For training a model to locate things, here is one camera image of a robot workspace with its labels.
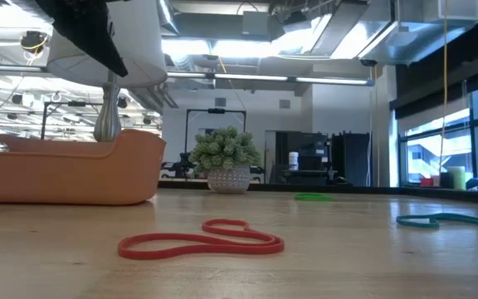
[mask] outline potted plant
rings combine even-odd
[[[218,193],[244,193],[250,184],[250,166],[261,156],[252,143],[252,134],[237,133],[230,126],[210,135],[197,135],[189,160],[197,163],[196,173],[207,173],[207,185]]]

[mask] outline teal rubber band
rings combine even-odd
[[[301,201],[331,201],[333,200],[330,196],[323,194],[297,194],[295,195],[296,200]]]
[[[429,219],[429,223],[417,223],[413,219]],[[434,213],[429,215],[403,215],[397,216],[396,222],[414,228],[439,228],[440,221],[457,221],[478,225],[478,218],[456,213]]]

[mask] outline orange plastic bin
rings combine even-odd
[[[122,130],[115,142],[29,140],[0,135],[0,203],[123,205],[152,198],[165,141]]]

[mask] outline window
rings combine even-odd
[[[456,125],[456,124],[466,124],[470,121],[470,109],[466,108],[455,113],[451,113],[446,116],[446,126],[448,125]],[[427,132],[429,130],[440,129],[442,123],[442,118],[430,121],[425,125],[420,125],[416,128],[410,129],[405,132],[405,136],[411,136],[423,132]]]
[[[463,166],[466,181],[473,178],[471,160],[471,135],[469,130],[456,130],[445,135],[440,164],[441,136],[407,141],[407,181],[419,183],[422,178],[431,178],[446,172],[448,167]]]

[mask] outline white plant pot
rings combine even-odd
[[[235,166],[232,169],[215,168],[209,172],[207,185],[217,193],[242,194],[250,185],[250,166]]]

